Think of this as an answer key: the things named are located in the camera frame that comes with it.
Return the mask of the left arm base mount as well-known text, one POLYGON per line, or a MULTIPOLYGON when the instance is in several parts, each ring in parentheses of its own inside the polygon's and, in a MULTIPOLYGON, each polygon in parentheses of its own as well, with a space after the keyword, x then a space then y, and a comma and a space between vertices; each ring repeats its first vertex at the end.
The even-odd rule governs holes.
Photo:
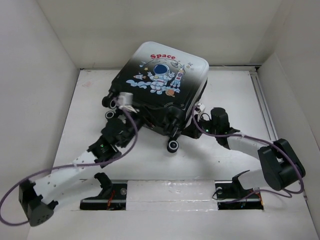
POLYGON ((125 211, 128 182, 112 181, 102 172, 97 173, 94 178, 99 182, 100 192, 95 196, 82 199, 79 209, 83 211, 125 211))

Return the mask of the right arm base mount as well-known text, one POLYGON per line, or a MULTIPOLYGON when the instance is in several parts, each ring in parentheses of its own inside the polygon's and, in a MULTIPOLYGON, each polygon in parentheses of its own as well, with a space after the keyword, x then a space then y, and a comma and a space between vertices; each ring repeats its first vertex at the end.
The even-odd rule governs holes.
POLYGON ((238 178, 249 170, 235 175, 231 180, 218 180, 215 182, 215 190, 212 199, 217 201, 218 210, 263 210, 262 197, 255 193, 246 199, 238 200, 253 192, 244 189, 238 178))

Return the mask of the black kids suitcase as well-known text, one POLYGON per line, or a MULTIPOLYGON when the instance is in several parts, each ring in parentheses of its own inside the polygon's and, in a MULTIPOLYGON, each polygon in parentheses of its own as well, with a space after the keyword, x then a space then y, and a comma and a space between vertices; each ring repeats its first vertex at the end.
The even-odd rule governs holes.
POLYGON ((167 150, 175 153, 177 139, 206 88, 208 72, 204 58, 147 41, 112 80, 102 105, 114 109, 121 92, 132 94, 132 106, 140 111, 144 125, 168 136, 167 150))

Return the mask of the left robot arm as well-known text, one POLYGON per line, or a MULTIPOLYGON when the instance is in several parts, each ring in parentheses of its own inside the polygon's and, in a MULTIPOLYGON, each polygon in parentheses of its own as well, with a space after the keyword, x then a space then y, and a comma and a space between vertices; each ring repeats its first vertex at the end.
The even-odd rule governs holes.
POLYGON ((130 114, 126 121, 109 119, 98 140, 72 163, 62 165, 35 181, 22 181, 18 185, 18 200, 29 225, 36 227, 50 219, 70 198, 70 189, 83 185, 85 180, 97 180, 95 194, 107 198, 112 191, 112 182, 102 169, 124 156, 119 148, 125 148, 131 140, 136 140, 142 126, 142 118, 135 114, 130 114))

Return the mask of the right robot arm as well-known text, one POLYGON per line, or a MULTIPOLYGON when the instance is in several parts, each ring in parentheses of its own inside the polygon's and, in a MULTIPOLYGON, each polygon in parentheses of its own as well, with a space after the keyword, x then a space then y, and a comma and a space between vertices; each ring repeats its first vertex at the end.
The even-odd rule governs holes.
POLYGON ((304 191, 303 178, 305 168, 300 162, 290 143, 285 139, 274 142, 244 134, 230 126, 226 110, 216 107, 211 110, 211 117, 203 119, 204 111, 196 104, 192 111, 194 137, 204 134, 216 139, 223 148, 241 152, 260 163, 257 170, 246 170, 233 177, 231 191, 237 197, 243 197, 249 190, 284 191, 289 195, 304 191))

